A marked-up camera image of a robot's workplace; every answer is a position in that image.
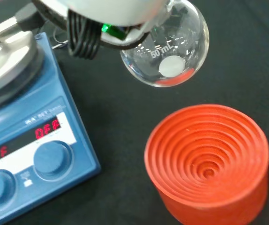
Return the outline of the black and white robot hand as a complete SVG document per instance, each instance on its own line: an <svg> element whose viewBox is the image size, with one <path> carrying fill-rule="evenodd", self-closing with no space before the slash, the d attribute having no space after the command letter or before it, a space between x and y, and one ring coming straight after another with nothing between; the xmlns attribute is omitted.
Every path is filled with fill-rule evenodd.
<svg viewBox="0 0 269 225"><path fill-rule="evenodd" d="M101 45L129 50L168 16L166 0L34 0L38 11L67 33L71 56L93 59Z"/></svg>

